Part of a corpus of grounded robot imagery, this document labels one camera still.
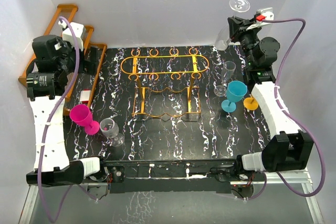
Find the clear large wine glass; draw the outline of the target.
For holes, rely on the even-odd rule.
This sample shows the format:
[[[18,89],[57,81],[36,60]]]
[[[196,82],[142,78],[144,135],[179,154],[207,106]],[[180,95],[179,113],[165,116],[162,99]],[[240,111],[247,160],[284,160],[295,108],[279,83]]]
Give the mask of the clear large wine glass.
[[[221,51],[224,51],[232,41],[231,36],[234,30],[233,20],[236,18],[236,14],[245,13],[250,9],[248,0],[229,0],[229,6],[233,11],[233,16],[228,17],[227,25],[219,32],[214,44],[215,48]]]

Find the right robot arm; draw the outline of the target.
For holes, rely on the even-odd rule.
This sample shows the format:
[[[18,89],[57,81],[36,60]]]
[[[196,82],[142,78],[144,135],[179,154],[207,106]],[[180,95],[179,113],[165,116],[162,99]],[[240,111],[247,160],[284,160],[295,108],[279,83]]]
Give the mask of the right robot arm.
[[[243,80],[250,92],[244,102],[246,109],[261,109],[266,119],[270,142],[261,152],[238,155],[232,172],[240,180],[247,180],[253,172],[283,172],[305,169],[313,140],[294,120],[279,94],[272,64],[277,60],[280,43],[272,37],[259,39],[262,25],[271,19],[256,15],[252,19],[229,17],[229,37],[239,42],[247,59]]]

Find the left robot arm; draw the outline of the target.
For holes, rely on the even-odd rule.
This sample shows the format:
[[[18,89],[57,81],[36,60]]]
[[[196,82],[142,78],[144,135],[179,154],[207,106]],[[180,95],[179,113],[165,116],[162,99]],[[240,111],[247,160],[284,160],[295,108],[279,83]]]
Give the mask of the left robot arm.
[[[70,161],[65,148],[67,75],[79,71],[80,50],[56,35],[35,38],[32,48],[36,58],[26,70],[26,83],[34,116],[36,157],[33,171],[26,174],[27,183],[42,187],[74,185],[89,176],[104,181],[109,172],[99,157]]]

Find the pink plastic wine glass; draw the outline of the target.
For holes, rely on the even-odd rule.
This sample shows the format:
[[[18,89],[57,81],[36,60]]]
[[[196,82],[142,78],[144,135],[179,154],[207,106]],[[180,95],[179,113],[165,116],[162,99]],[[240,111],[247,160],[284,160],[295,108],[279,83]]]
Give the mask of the pink plastic wine glass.
[[[82,126],[88,135],[94,135],[100,130],[99,122],[93,120],[92,112],[85,104],[74,106],[69,116],[74,123]]]

